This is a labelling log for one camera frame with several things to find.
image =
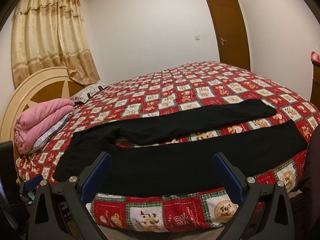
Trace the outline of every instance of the bed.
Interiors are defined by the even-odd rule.
[[[81,89],[82,86],[74,83],[63,67],[43,69],[30,76],[15,91],[6,108],[0,140],[12,140],[14,120],[23,110],[53,98],[67,98]],[[22,156],[15,149],[19,179],[28,180],[42,174],[54,183],[52,175],[74,132],[105,122],[170,114],[206,105],[239,103],[247,99],[261,99],[275,108],[277,114],[232,127],[191,134],[167,143],[240,133],[281,124],[289,119],[296,123],[309,142],[320,123],[319,111],[314,105],[272,80],[218,62],[186,64],[110,85],[85,104],[75,106],[73,117],[42,150]],[[118,144],[139,147],[123,139]],[[257,174],[256,181],[273,184],[282,180],[288,192],[294,190],[301,178],[306,153],[307,150],[301,151],[280,166]],[[160,175],[147,167],[146,174]],[[174,171],[172,176],[187,179],[188,171]],[[153,232],[220,228],[237,210],[237,205],[231,203],[223,188],[148,198],[97,193],[94,201],[86,207],[99,225]]]

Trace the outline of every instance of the black pants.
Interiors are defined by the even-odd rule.
[[[73,134],[53,178],[65,181],[72,175],[79,175],[85,166],[106,151],[112,156],[112,168],[99,192],[157,196],[217,188],[220,182],[211,164],[215,153],[223,152],[246,176],[259,174],[307,147],[294,122],[156,147],[122,148],[115,145],[115,139],[123,136],[140,145],[163,142],[275,113],[272,107],[254,99],[233,105],[205,106],[159,117],[106,123]]]

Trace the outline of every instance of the brown door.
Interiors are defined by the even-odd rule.
[[[250,70],[247,31],[238,0],[207,0],[220,61]]]

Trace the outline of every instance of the folded pink blanket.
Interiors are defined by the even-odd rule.
[[[21,129],[19,125],[15,125],[13,128],[13,140],[17,145],[20,154],[25,154],[32,149],[34,142],[51,126],[59,121],[67,113],[73,112],[73,106],[67,105],[52,112],[47,117],[43,118],[38,124],[32,126],[29,129]],[[29,120],[26,120],[24,124],[30,125]]]
[[[73,108],[75,103],[67,98],[57,98],[30,107],[17,118],[15,128],[27,130],[63,106],[72,106]]]

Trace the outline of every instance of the wooden headboard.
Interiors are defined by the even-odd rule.
[[[65,67],[45,68],[32,74],[15,90],[7,104],[0,122],[0,142],[13,142],[15,120],[29,107],[56,98],[69,98],[83,88],[69,78]],[[14,161],[19,156],[14,144]]]

